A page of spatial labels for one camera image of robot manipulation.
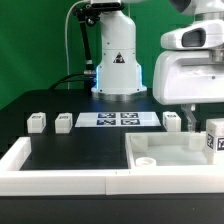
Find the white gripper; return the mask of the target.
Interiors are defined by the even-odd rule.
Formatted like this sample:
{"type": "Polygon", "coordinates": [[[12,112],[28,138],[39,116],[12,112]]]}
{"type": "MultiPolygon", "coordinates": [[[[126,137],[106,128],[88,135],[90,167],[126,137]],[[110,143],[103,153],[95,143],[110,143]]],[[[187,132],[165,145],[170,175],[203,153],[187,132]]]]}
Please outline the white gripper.
{"type": "Polygon", "coordinates": [[[195,104],[224,102],[224,64],[209,51],[165,51],[155,64],[153,96],[162,105],[182,104],[188,131],[195,132],[195,104]]]}

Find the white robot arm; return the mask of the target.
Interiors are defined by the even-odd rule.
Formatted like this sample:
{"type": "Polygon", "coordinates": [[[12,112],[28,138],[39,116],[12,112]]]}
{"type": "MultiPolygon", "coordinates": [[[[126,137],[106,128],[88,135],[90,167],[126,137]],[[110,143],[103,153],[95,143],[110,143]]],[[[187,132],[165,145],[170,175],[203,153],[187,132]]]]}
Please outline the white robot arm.
{"type": "MultiPolygon", "coordinates": [[[[100,13],[102,60],[97,66],[97,98],[126,100],[142,94],[141,66],[136,61],[136,27],[122,13],[126,3],[140,0],[90,0],[100,13]]],[[[162,105],[179,104],[188,129],[198,131],[193,115],[198,103],[224,102],[224,0],[168,0],[194,22],[165,33],[154,70],[153,96],[162,105]]]]}

